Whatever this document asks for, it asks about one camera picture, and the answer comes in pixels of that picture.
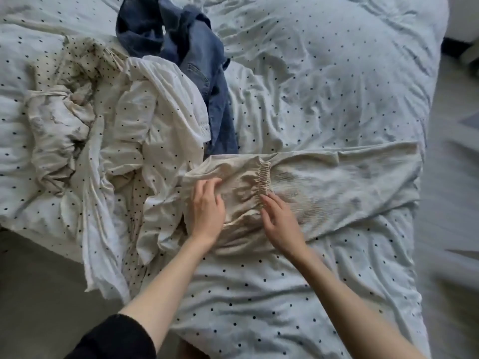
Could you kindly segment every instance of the black baseboard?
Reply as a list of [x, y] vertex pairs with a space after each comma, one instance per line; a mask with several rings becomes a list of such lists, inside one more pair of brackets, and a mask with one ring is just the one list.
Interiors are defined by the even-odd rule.
[[459, 59], [470, 46], [471, 42], [458, 41], [451, 38], [444, 38], [441, 44], [441, 53], [452, 56], [452, 58]]

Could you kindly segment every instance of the gray floor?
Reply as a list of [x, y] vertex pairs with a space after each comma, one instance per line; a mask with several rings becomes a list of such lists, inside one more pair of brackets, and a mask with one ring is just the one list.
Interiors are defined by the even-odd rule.
[[[448, 251], [479, 251], [479, 155], [447, 139], [454, 120], [478, 110], [479, 82], [444, 59], [416, 218], [415, 261], [434, 359], [479, 358], [479, 260]], [[61, 358], [120, 307], [83, 289], [80, 264], [0, 233], [0, 358]]]

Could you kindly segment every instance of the shirt sleeve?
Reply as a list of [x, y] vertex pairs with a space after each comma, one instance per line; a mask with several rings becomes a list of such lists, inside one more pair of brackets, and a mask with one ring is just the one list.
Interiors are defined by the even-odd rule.
[[136, 320], [115, 314], [81, 338], [65, 359], [156, 359], [153, 341]]

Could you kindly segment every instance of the person's right arm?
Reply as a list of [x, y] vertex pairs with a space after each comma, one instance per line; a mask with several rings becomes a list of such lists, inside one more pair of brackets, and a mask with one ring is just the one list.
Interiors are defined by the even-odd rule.
[[268, 239], [314, 289], [354, 359], [425, 359], [395, 328], [339, 281], [306, 245], [287, 203], [273, 193], [261, 198], [265, 206], [261, 217]]

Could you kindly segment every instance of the forearm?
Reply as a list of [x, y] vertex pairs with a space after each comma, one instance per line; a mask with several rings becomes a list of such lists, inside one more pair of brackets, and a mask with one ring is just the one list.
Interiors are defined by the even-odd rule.
[[305, 247], [291, 261], [314, 289], [353, 358], [424, 359], [398, 331], [339, 281], [312, 249]]
[[148, 287], [120, 311], [120, 314], [135, 319], [145, 328], [157, 351], [168, 332], [186, 288], [206, 252], [207, 249], [200, 243], [191, 238], [188, 239], [175, 258]]

